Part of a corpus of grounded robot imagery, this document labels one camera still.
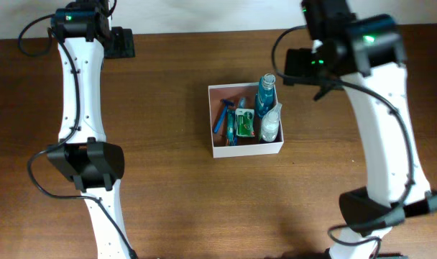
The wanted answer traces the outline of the blue white toothbrush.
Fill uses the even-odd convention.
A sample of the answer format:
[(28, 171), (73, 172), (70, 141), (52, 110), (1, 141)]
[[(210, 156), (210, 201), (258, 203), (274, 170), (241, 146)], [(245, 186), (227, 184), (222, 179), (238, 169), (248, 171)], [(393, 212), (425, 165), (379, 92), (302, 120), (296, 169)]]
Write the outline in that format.
[[(245, 97), (241, 97), (238, 104), (237, 104), (237, 109), (243, 109), (246, 105), (246, 98)], [(231, 143), (232, 146), (236, 146), (237, 145), (237, 141), (238, 141), (238, 136), (237, 136), (237, 130), (238, 130), (238, 122), (237, 122), (237, 115), (236, 112), (233, 112), (234, 115), (234, 138), (233, 138), (233, 142)]]

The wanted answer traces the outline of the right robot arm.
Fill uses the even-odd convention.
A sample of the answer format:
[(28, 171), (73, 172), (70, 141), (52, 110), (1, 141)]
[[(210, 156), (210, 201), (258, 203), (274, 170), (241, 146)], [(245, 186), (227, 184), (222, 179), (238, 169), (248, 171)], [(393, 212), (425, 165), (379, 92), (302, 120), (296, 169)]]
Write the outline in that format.
[(407, 218), (437, 212), (418, 158), (406, 94), (403, 37), (388, 14), (359, 19), (345, 1), (303, 1), (311, 49), (290, 50), (287, 85), (345, 90), (356, 116), (367, 184), (340, 195), (344, 223), (325, 258), (378, 258), (382, 238)]

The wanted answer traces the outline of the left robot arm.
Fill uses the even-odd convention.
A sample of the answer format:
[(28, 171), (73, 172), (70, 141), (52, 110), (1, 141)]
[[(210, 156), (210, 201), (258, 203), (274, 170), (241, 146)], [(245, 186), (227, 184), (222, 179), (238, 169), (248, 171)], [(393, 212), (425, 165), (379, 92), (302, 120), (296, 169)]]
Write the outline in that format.
[(61, 146), (50, 163), (79, 191), (88, 208), (99, 258), (136, 258), (124, 227), (121, 147), (106, 141), (101, 118), (101, 69), (112, 41), (107, 1), (72, 1), (52, 16), (63, 69)]

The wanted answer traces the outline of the clear foaming soap dispenser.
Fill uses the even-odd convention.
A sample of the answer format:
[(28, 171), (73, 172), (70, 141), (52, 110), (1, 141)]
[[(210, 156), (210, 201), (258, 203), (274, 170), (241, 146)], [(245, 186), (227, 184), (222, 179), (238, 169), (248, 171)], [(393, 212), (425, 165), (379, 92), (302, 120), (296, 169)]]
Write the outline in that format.
[(262, 118), (259, 142), (274, 142), (279, 132), (282, 104), (277, 103)]

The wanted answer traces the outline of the blue disposable razor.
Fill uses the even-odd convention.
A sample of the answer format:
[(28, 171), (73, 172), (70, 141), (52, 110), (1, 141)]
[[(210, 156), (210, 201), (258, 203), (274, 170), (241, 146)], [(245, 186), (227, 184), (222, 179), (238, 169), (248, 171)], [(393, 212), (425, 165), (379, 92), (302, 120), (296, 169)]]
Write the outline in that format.
[(227, 114), (227, 111), (228, 111), (229, 107), (230, 106), (231, 107), (235, 106), (235, 103), (233, 101), (228, 100), (228, 99), (222, 99), (221, 103), (224, 105), (224, 107), (221, 110), (221, 113), (219, 114), (219, 118), (218, 118), (217, 122), (215, 123), (215, 125), (213, 127), (213, 133), (214, 134), (216, 134), (219, 131), (222, 123), (225, 120), (225, 116)]

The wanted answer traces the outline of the green white soap packet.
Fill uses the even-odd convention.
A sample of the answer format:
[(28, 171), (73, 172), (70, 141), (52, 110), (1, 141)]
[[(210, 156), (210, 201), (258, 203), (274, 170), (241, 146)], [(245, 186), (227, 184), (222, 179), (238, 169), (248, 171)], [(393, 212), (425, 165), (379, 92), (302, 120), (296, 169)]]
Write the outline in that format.
[(250, 138), (255, 136), (254, 110), (238, 108), (235, 111), (236, 136)]

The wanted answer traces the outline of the green white toothpaste tube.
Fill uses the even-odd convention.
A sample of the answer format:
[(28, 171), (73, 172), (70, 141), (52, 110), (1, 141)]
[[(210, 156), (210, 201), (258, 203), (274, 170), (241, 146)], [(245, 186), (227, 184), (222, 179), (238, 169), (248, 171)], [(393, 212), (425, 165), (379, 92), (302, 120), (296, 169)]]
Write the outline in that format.
[(237, 136), (235, 133), (236, 126), (236, 115), (234, 110), (227, 111), (226, 118), (226, 146), (236, 146), (237, 145)]

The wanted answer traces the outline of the blue mouthwash bottle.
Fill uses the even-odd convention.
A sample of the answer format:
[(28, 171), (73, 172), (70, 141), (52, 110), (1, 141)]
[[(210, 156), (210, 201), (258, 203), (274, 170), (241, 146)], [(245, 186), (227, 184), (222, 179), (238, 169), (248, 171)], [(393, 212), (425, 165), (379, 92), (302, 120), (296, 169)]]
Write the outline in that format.
[(260, 78), (258, 91), (255, 97), (255, 113), (262, 119), (270, 110), (274, 101), (276, 77), (267, 73)]

